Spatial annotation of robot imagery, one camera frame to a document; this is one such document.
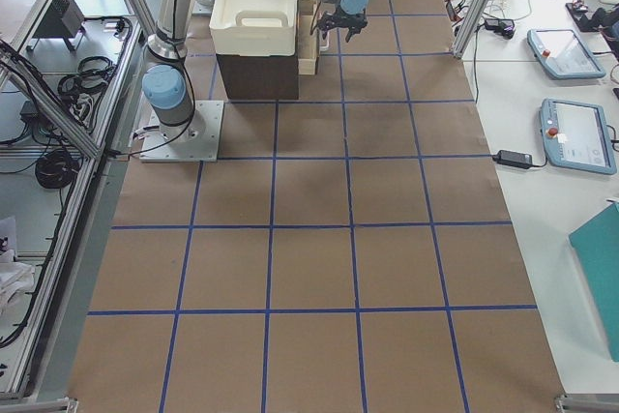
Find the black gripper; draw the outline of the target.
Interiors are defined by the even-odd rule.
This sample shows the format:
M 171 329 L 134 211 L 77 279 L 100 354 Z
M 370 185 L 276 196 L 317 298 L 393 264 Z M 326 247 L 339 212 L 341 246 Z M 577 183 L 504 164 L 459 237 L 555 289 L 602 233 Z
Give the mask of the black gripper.
M 364 12 L 351 15 L 341 9 L 336 9 L 332 13 L 324 12 L 316 23 L 317 28 L 320 30 L 318 32 L 318 38 L 322 44 L 328 44 L 330 42 L 329 31 L 332 29 L 347 29 L 345 40 L 350 42 L 351 39 L 360 34 L 367 25 L 368 21 Z

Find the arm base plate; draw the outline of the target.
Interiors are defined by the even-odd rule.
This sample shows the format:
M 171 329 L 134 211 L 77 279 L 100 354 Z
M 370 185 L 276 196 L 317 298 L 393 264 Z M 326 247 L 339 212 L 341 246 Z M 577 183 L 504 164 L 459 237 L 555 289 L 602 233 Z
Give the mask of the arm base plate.
M 224 101 L 198 100 L 193 120 L 185 130 L 183 126 L 160 128 L 159 118 L 151 110 L 149 120 L 144 123 L 155 128 L 143 134 L 139 158 L 143 162 L 215 162 L 223 111 Z

